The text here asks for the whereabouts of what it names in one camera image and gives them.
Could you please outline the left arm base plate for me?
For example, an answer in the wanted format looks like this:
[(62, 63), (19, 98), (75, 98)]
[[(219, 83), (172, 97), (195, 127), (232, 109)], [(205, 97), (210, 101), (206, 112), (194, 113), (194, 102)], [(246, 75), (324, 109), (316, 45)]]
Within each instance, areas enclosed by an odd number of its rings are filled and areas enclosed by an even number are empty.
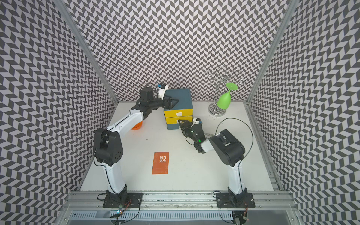
[(106, 193), (103, 208), (139, 208), (143, 199), (143, 193), (114, 194)]

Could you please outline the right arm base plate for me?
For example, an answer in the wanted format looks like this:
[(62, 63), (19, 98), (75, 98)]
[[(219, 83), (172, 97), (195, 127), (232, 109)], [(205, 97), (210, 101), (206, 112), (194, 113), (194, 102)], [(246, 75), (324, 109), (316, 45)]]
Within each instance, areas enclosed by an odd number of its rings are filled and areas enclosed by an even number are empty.
[(233, 195), (229, 193), (216, 193), (216, 202), (218, 208), (248, 208), (256, 207), (252, 193), (242, 193)]

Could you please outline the orange postcard pack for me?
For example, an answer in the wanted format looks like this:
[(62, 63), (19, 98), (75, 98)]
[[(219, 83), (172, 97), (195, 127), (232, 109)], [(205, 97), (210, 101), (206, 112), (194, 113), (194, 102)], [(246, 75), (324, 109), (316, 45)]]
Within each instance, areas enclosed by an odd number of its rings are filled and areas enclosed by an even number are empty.
[(168, 174), (169, 152), (154, 153), (152, 174)]

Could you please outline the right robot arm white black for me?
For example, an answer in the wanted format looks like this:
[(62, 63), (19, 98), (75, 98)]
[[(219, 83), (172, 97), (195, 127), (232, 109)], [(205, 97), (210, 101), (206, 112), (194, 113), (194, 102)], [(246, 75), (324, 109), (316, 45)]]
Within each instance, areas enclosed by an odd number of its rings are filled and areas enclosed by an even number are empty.
[(183, 136), (193, 140), (192, 145), (199, 153), (215, 151), (220, 160), (228, 167), (229, 194), (234, 197), (243, 194), (246, 190), (242, 179), (242, 162), (246, 153), (244, 145), (227, 129), (206, 138), (200, 119), (192, 122), (178, 120), (178, 124)]

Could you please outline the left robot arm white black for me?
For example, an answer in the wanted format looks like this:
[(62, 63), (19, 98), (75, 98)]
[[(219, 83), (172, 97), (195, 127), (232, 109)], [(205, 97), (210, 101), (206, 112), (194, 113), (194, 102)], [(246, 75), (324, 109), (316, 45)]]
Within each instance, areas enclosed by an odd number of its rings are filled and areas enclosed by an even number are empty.
[(157, 91), (154, 97), (152, 87), (142, 88), (140, 98), (122, 119), (95, 132), (94, 164), (103, 167), (108, 181), (107, 193), (119, 196), (126, 193), (126, 184), (122, 177), (120, 160), (124, 150), (121, 138), (133, 127), (142, 123), (153, 110), (172, 109), (179, 100), (165, 94), (164, 89)]

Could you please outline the teal drawer cabinet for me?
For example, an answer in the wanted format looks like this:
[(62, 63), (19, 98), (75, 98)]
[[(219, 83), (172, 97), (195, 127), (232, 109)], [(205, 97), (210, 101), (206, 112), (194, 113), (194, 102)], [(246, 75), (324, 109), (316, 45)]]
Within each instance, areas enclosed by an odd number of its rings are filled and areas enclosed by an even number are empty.
[(170, 89), (165, 92), (165, 95), (179, 100), (177, 105), (174, 106), (171, 110), (190, 108), (193, 109), (190, 89)]

